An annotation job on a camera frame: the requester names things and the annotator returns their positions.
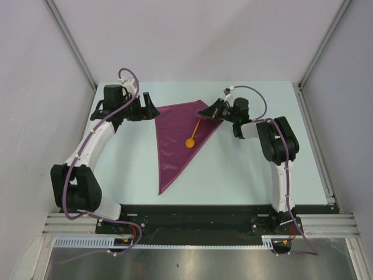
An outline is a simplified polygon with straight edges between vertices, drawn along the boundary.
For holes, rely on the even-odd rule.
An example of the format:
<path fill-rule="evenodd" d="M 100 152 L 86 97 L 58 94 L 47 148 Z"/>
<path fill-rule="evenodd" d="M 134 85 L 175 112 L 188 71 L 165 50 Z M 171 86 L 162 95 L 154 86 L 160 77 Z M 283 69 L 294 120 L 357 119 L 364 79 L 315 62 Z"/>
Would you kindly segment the orange plastic spoon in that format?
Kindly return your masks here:
<path fill-rule="evenodd" d="M 200 120 L 198 120 L 198 122 L 196 123 L 192 135 L 185 141 L 185 146 L 187 148 L 189 148 L 189 149 L 191 149 L 191 148 L 193 148 L 195 146 L 194 137 L 195 137 L 195 134 L 196 134 L 196 132 L 197 132 L 197 130 L 199 128 L 199 124 L 200 124 Z"/>

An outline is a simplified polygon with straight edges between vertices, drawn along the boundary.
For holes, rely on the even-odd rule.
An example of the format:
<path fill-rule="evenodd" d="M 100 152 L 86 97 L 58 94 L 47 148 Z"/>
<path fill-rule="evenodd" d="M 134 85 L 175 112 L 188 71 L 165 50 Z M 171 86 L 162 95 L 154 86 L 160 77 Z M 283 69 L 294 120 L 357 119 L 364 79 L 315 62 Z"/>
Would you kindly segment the purple satin napkin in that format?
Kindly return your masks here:
<path fill-rule="evenodd" d="M 159 194 L 179 177 L 202 146 L 220 126 L 198 116 L 198 111 L 207 108 L 201 100 L 158 107 L 160 115 L 155 118 L 157 153 L 159 164 Z M 200 120 L 195 134 L 195 146 L 185 146 Z"/>

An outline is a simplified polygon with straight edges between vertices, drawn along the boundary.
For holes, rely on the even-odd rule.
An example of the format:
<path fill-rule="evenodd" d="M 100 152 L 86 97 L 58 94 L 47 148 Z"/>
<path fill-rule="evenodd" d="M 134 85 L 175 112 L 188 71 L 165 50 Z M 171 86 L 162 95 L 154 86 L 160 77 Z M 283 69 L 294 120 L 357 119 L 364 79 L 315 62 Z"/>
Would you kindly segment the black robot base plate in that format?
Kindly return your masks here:
<path fill-rule="evenodd" d="M 269 205 L 123 205 L 119 222 L 97 222 L 96 233 L 130 234 L 126 223 L 133 222 L 147 244 L 236 245 L 248 244 L 255 236 L 289 236 L 288 228 L 271 230 L 269 211 Z"/>

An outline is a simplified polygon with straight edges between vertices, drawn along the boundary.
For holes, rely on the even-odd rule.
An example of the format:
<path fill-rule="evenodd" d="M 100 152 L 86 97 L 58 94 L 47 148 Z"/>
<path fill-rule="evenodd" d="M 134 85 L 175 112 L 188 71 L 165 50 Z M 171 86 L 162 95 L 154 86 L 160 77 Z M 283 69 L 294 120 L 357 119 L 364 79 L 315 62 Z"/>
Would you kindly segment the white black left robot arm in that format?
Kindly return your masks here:
<path fill-rule="evenodd" d="M 90 124 L 74 153 L 63 164 L 55 164 L 50 176 L 55 203 L 68 219 L 71 212 L 78 216 L 91 214 L 109 219 L 109 227 L 122 233 L 129 219 L 121 214 L 121 205 L 106 198 L 94 175 L 97 162 L 110 139 L 123 121 L 152 120 L 159 111 L 150 95 L 138 96 L 139 85 L 134 78 L 119 84 L 106 85 L 101 99 L 90 116 Z"/>

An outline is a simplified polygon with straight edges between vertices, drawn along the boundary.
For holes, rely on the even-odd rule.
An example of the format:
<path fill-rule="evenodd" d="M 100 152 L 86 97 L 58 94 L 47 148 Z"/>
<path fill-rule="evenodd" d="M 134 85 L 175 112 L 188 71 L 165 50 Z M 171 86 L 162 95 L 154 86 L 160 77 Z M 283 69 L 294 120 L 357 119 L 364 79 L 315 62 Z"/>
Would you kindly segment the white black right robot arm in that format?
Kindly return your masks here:
<path fill-rule="evenodd" d="M 231 122 L 236 138 L 259 139 L 262 154 L 271 164 L 273 176 L 269 228 L 275 234 L 282 234 L 287 229 L 291 233 L 301 233 L 291 186 L 293 163 L 300 145 L 286 117 L 252 120 L 249 117 L 249 101 L 242 97 L 236 98 L 232 106 L 218 99 L 213 105 L 199 111 L 198 115 L 210 121 Z"/>

